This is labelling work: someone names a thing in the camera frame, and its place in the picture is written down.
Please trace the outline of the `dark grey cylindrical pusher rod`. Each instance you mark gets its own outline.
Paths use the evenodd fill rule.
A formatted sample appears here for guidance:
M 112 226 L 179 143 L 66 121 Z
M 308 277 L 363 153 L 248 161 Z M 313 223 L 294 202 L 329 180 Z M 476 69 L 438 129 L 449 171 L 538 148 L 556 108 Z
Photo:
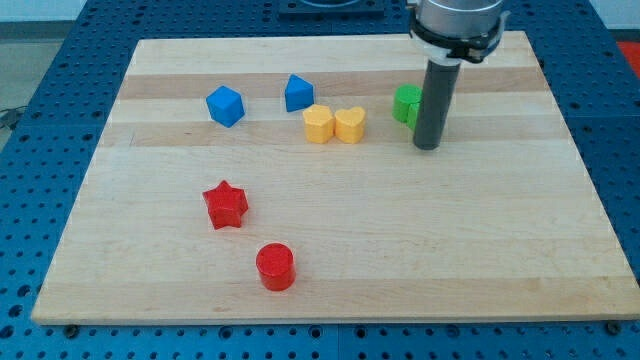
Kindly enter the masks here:
M 455 90 L 460 64 L 427 64 L 413 143 L 421 150 L 439 147 Z

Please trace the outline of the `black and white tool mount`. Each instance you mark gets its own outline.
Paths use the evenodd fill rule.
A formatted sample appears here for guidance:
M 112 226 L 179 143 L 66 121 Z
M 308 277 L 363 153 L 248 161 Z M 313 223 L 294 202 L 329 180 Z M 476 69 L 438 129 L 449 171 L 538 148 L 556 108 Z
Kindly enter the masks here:
M 413 16 L 410 19 L 409 35 L 425 52 L 426 57 L 437 64 L 459 64 L 462 61 L 479 64 L 498 47 L 509 16 L 509 11 L 503 11 L 487 33 L 467 38 L 437 34 L 428 30 Z

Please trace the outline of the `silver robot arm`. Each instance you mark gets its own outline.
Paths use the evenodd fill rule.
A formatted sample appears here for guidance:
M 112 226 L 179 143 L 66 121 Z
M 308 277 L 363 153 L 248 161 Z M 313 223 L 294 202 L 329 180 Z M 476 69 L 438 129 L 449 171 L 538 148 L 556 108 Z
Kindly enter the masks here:
M 420 0 L 408 5 L 409 35 L 427 65 L 413 134 L 422 150 L 439 147 L 461 64 L 480 64 L 501 42 L 509 13 L 502 0 Z

